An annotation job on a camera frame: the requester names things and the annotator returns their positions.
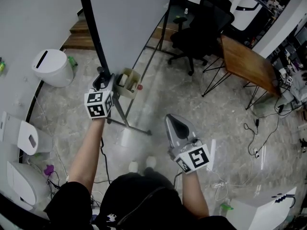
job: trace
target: purple object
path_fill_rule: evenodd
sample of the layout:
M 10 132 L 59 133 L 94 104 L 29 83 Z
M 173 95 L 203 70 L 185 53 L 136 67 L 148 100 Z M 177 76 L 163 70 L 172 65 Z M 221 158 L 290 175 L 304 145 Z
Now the purple object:
M 47 168 L 44 170 L 45 175 L 51 175 L 52 172 L 54 172 L 54 166 L 47 164 Z

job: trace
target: wooden stair step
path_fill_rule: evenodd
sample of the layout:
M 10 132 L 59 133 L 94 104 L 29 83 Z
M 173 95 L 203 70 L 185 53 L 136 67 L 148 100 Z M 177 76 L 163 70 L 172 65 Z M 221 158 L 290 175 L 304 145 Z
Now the wooden stair step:
M 95 50 L 90 34 L 71 34 L 63 44 L 63 48 Z
M 78 21 L 71 29 L 70 32 L 72 34 L 74 33 L 82 33 L 82 34 L 89 34 L 90 31 L 88 29 L 88 25 L 86 20 L 80 20 Z

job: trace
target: green object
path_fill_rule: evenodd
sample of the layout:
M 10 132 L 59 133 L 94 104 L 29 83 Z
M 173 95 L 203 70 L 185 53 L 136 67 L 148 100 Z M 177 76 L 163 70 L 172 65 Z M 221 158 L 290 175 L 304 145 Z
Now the green object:
M 234 208 L 230 207 L 229 205 L 226 205 L 226 204 L 221 204 L 221 207 L 223 209 L 226 209 L 226 210 L 233 210 Z
M 0 62 L 0 76 L 4 71 L 4 68 L 5 68 L 5 63 L 4 63 L 4 61 L 2 61 L 2 62 Z
M 74 68 L 78 65 L 78 63 L 75 61 L 75 59 L 71 56 L 68 56 L 68 61 L 71 64 L 71 67 Z

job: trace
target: toilet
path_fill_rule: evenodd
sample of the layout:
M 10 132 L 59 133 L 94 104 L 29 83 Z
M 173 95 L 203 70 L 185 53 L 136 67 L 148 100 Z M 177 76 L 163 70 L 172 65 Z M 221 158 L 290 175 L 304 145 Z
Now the toilet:
M 66 54 L 57 49 L 39 52 L 31 67 L 37 77 L 54 87 L 65 87 L 73 80 L 73 71 Z
M 28 155 L 51 152 L 53 140 L 50 135 L 3 112 L 0 123 L 0 141 L 16 145 Z
M 26 203 L 33 206 L 49 196 L 46 179 L 33 167 L 9 161 L 6 165 L 8 184 Z

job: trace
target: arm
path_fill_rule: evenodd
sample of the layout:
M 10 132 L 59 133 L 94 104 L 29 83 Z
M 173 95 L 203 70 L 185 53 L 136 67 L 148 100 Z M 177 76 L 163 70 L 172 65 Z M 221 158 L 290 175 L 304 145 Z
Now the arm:
M 201 191 L 197 172 L 182 174 L 182 192 L 183 205 L 189 212 L 198 219 L 209 216 L 208 206 Z
M 96 175 L 100 140 L 105 119 L 97 118 L 91 123 L 69 172 L 68 182 L 79 182 L 91 193 Z

